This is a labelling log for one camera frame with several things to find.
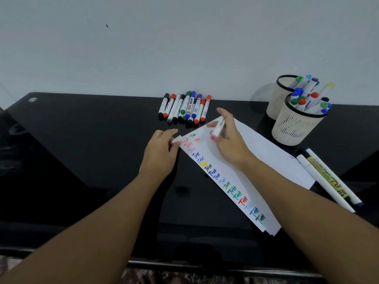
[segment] person's left arm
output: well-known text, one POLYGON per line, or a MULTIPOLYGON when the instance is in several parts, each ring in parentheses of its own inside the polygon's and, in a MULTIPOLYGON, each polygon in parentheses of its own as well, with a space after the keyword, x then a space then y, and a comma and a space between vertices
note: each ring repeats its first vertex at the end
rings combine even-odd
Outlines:
POLYGON ((173 169, 180 142, 177 129, 156 131, 139 175, 106 204, 38 248, 3 275, 12 283, 117 283, 155 191, 173 169))

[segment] person's right arm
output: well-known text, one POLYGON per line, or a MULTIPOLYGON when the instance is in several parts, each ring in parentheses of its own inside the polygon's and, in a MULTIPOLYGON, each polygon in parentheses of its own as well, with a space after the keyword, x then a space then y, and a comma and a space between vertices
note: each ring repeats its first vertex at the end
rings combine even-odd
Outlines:
POLYGON ((336 203, 288 180, 250 152, 233 115, 215 139, 226 161, 242 171, 296 245, 330 283, 379 281, 379 229, 336 203))

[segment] group of markers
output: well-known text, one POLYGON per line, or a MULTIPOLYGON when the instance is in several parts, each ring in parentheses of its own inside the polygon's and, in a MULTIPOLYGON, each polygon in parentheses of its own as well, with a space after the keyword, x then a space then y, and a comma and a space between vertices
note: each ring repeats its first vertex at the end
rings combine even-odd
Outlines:
POLYGON ((290 89, 294 89, 294 92, 291 94, 291 106, 308 114, 326 114, 332 107, 327 95, 334 87, 334 84, 331 82, 327 83, 318 93, 315 90, 319 83, 318 78, 314 78, 312 75, 306 75, 305 77, 298 76, 288 86, 290 89))
POLYGON ((353 213, 353 206, 363 205, 362 200, 310 148, 300 149, 296 158, 337 204, 353 213))
POLYGON ((206 99, 202 99, 202 95, 198 94, 195 102, 195 91, 188 91, 184 95, 175 95, 174 93, 168 99, 168 93, 164 95, 158 115, 167 118, 167 122, 177 120, 186 120, 188 123, 198 124, 205 121, 208 112, 211 95, 206 99))

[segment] stack of paper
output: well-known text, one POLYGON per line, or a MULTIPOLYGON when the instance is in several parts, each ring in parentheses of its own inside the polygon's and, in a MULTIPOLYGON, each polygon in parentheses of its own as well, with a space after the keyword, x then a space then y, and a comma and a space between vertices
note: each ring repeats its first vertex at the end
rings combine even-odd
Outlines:
MULTIPOLYGON (((236 127, 248 148, 267 165, 289 180, 310 189, 315 180, 296 158, 265 139, 247 125, 234 119, 236 127)), ((275 235, 280 224, 261 195, 240 171, 227 163, 211 140, 211 128, 202 126, 197 130, 176 138, 181 148, 216 182, 225 194, 263 232, 275 235)))

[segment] forearm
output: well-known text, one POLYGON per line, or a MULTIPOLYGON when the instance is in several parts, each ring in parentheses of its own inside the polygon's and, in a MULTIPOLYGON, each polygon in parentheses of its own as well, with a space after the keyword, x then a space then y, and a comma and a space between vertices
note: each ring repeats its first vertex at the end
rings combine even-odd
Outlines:
POLYGON ((138 176, 102 207, 37 249, 0 283, 116 283, 160 185, 138 176))
POLYGON ((378 229, 255 157, 248 157, 241 170, 283 229, 329 281, 353 283, 379 276, 375 271, 378 229))

